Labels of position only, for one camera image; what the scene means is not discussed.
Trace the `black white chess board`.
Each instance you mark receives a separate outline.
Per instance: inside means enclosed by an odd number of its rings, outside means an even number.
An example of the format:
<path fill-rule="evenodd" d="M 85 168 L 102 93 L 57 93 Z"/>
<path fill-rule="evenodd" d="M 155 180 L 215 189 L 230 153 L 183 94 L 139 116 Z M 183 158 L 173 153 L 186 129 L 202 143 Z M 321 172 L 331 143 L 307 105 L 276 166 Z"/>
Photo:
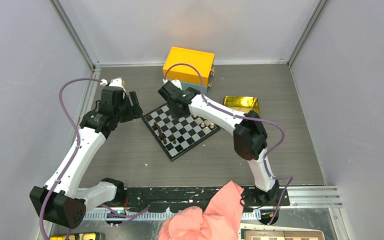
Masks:
<path fill-rule="evenodd" d="M 165 118 L 169 118 L 170 122 L 165 124 Z M 172 117 L 167 103 L 146 113 L 142 120 L 171 162 L 221 130 L 217 124 L 197 115 L 175 119 Z M 159 132 L 153 129 L 154 122 L 160 126 L 166 139 L 159 138 Z M 169 139 L 170 135 L 174 135 L 176 144 Z"/>

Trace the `gold tin tray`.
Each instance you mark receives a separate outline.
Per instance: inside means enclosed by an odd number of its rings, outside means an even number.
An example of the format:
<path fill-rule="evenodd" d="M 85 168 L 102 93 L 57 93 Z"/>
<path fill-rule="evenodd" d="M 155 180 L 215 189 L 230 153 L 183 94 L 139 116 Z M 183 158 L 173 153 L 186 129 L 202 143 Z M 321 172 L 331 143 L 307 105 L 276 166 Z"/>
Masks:
<path fill-rule="evenodd" d="M 249 111 L 254 111 L 259 116 L 261 116 L 259 100 L 257 97 L 225 96 L 223 99 L 223 105 L 230 109 L 244 112 L 244 113 L 248 113 Z"/>

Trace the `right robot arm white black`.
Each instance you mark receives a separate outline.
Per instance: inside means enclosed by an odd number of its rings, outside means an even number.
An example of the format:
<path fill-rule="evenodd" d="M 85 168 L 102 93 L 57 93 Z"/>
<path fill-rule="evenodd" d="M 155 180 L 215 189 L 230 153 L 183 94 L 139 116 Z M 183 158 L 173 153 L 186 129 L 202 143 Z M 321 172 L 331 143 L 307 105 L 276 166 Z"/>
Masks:
<path fill-rule="evenodd" d="M 240 112 L 217 103 L 194 88 L 181 89 L 168 80 L 158 93 L 167 102 L 174 118 L 196 115 L 210 120 L 233 136 L 236 154 L 249 164 L 258 189 L 257 198 L 263 205 L 271 205 L 279 191 L 267 156 L 267 131 L 259 115 L 251 110 Z"/>

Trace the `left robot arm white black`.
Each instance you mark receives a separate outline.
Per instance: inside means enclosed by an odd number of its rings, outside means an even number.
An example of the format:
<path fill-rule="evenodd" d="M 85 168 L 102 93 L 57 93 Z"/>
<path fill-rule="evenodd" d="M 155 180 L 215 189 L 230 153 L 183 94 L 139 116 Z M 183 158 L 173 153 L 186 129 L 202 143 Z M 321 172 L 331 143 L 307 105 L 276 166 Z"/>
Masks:
<path fill-rule="evenodd" d="M 121 206 L 127 197 L 124 183 L 103 178 L 97 185 L 79 190 L 80 182 L 93 157 L 119 123 L 141 118 L 137 93 L 106 86 L 97 108 L 87 112 L 76 139 L 61 165 L 43 187 L 34 186 L 29 197 L 41 222 L 75 229 L 86 213 L 102 204 Z"/>

